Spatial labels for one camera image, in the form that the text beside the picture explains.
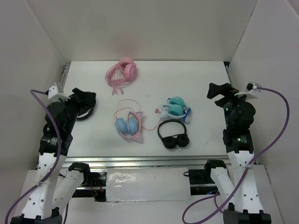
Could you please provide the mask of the blue pink cat-ear headphones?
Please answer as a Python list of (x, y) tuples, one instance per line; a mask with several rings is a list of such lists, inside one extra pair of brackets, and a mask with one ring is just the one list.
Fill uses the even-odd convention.
[[(139, 110), (134, 110), (129, 106), (120, 107), (122, 103), (126, 101), (133, 101), (139, 106)], [(127, 111), (127, 118), (118, 117), (118, 113), (123, 110)], [(116, 107), (116, 111), (114, 113), (114, 126), (119, 133), (120, 136), (126, 141), (139, 141), (142, 142), (142, 130), (153, 131), (158, 125), (161, 123), (161, 119), (158, 120), (156, 125), (153, 128), (146, 128), (142, 125), (142, 118), (144, 112), (142, 111), (141, 105), (134, 99), (121, 99)]]

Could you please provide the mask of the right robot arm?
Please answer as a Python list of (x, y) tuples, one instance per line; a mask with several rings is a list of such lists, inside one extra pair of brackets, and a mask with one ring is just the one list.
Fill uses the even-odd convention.
[(225, 203), (220, 207), (224, 223), (270, 224), (271, 216), (264, 211), (256, 187), (253, 169), (255, 153), (249, 130), (256, 110), (247, 100), (259, 97), (258, 85), (249, 83), (245, 91), (238, 91), (229, 83), (210, 83), (207, 98), (213, 99), (218, 95), (223, 96), (215, 104), (224, 111), (226, 127), (223, 142), (231, 169), (227, 169), (220, 160), (208, 160), (203, 172), (204, 179), (216, 184)]

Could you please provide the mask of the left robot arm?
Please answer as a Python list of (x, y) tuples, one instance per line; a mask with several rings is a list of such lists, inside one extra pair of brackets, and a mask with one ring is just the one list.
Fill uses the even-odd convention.
[(86, 186), (92, 180), (90, 167), (75, 162), (69, 166), (62, 183), (57, 185), (57, 181), (73, 140), (73, 127), (82, 114), (95, 108), (96, 93), (74, 88), (66, 96), (54, 85), (42, 92), (51, 101), (48, 106), (37, 96), (39, 91), (31, 89), (30, 93), (46, 112), (36, 179), (10, 207), (5, 223), (64, 224), (69, 201), (77, 187)]

